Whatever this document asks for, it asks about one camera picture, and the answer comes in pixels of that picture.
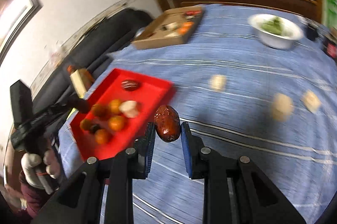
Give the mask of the white gloved left hand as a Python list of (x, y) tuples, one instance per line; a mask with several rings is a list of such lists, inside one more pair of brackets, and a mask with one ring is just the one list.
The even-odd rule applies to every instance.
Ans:
[(39, 177), (46, 174), (50, 178), (58, 179), (61, 173), (60, 163), (52, 149), (45, 151), (43, 157), (25, 153), (21, 158), (21, 167), (27, 183), (37, 189), (44, 189)]

